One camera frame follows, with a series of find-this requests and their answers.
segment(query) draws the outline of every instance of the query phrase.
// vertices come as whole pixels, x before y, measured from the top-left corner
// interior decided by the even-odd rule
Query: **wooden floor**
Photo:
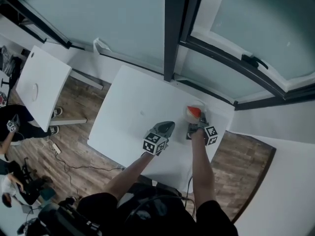
[[[63,107],[65,117],[88,119],[85,124],[61,126],[59,134],[51,136],[51,140],[62,151],[58,158],[68,165],[105,169],[120,167],[87,145],[92,125],[109,87],[110,84],[105,83],[104,89],[100,91],[71,77],[68,78],[57,106]],[[12,91],[9,103],[21,104],[15,90]],[[107,182],[121,171],[66,167],[68,172],[66,173],[64,164],[56,160],[55,152],[47,143],[40,149],[45,141],[47,138],[25,140],[18,147],[10,147],[7,156],[9,160],[16,160],[20,164],[24,157],[28,157],[29,167],[36,169],[39,176],[51,177],[54,182],[52,187],[57,193],[56,202],[67,196],[77,196],[77,192],[82,197],[101,192]],[[255,188],[271,151],[272,147],[251,137],[225,133],[212,166],[216,177],[217,200],[231,220]],[[187,205],[188,211],[191,212],[192,208],[192,204]]]

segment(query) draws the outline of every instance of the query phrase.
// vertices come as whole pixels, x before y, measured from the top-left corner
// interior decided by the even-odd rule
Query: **frosted glass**
[[[284,78],[315,72],[315,0],[222,0],[211,31]]]
[[[265,91],[232,68],[192,50],[188,50],[181,75],[233,99]]]
[[[164,57],[164,0],[24,0],[68,39],[160,67]]]

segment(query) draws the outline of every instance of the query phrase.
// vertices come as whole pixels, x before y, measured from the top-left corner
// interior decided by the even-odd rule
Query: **forearm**
[[[14,182],[14,183],[17,183],[19,186],[23,186],[23,184],[14,176],[13,173],[10,173],[9,174],[9,179]]]
[[[119,201],[137,181],[140,174],[153,158],[153,155],[145,153],[139,159],[134,161],[129,167],[110,180],[105,187],[105,192],[112,194]]]
[[[10,132],[6,136],[5,140],[2,143],[2,146],[0,148],[0,154],[6,154],[7,153],[8,149],[9,149],[9,147],[11,145],[12,139],[14,137],[14,134],[15,134],[14,132]]]
[[[20,205],[23,205],[23,203],[20,201],[20,200],[18,200],[17,198],[16,198],[16,196],[13,196],[12,197],[16,202],[18,202]]]
[[[192,134],[192,180],[196,207],[215,200],[215,177],[205,148],[203,130]]]

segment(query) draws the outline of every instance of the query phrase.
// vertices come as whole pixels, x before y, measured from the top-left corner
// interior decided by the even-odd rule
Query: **white table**
[[[51,119],[68,76],[102,89],[102,86],[72,71],[60,60],[34,46],[22,70],[16,91],[38,125],[47,132],[50,125],[85,123],[85,118]]]
[[[174,121],[169,147],[156,156],[143,175],[179,190],[187,191],[192,173],[191,141],[186,140],[188,123],[184,107],[196,97],[153,78],[122,66],[110,87],[92,127],[88,144],[127,167],[144,152],[142,139],[147,130],[162,121]],[[207,120],[219,137],[207,146],[211,160],[220,144],[228,119],[208,109]]]

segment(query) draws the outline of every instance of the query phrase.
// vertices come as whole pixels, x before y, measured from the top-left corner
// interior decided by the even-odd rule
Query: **sneaker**
[[[53,111],[53,114],[51,115],[51,118],[55,118],[56,116],[59,116],[63,113],[63,108],[55,108]]]
[[[50,128],[50,132],[52,135],[56,135],[59,132],[59,126],[51,126]]]

